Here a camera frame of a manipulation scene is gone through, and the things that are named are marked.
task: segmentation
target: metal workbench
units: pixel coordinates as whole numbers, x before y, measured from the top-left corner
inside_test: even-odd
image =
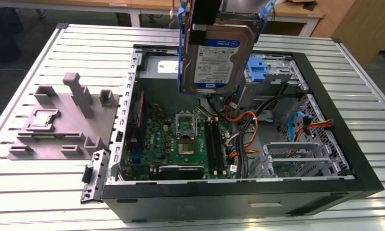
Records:
[[[91,93],[100,89],[120,92],[134,43],[178,45],[178,31],[84,25],[55,30],[0,116],[0,229],[385,230],[385,191],[311,217],[123,224],[106,204],[80,205],[80,178],[88,161],[7,160],[11,142],[36,103],[37,85],[51,84],[56,92],[68,92],[63,75],[77,72]],[[385,187],[385,96],[344,45],[329,38],[262,36],[254,49],[307,55]]]

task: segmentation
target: green motherboard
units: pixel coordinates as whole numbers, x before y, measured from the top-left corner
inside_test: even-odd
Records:
[[[219,147],[214,147],[222,152],[223,171],[210,171],[210,160],[207,156],[207,130],[203,119],[195,121],[180,118],[152,118],[147,120],[146,140],[143,151],[130,150],[132,164],[126,166],[130,172],[130,180],[150,180],[154,167],[164,165],[175,166],[200,166],[204,169],[203,179],[230,179],[231,174],[226,170],[226,155],[222,143],[229,134],[230,125],[227,122],[215,122]],[[179,130],[195,130],[195,136],[179,137]]]

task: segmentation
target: table leg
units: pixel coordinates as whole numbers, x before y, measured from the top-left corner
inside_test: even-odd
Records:
[[[47,10],[43,10],[43,11],[41,11],[41,9],[35,9],[35,10],[36,10],[36,13],[37,13],[37,17],[40,19],[47,17]]]
[[[132,27],[140,27],[140,11],[138,9],[130,9],[130,17]]]
[[[315,29],[315,26],[318,24],[319,19],[318,18],[309,18],[307,22],[305,23],[299,36],[309,37]]]

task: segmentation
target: hard drive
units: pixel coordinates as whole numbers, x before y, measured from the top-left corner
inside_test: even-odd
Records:
[[[217,19],[207,26],[204,43],[199,45],[188,44],[190,31],[184,32],[180,92],[233,94],[237,91],[258,28],[259,21],[254,18]]]

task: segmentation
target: hard drive label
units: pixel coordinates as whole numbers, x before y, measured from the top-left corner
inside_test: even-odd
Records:
[[[231,56],[238,52],[239,41],[207,39],[199,46],[194,82],[199,88],[221,88],[230,80],[234,64]]]
[[[178,61],[160,60],[158,62],[158,73],[178,73]]]

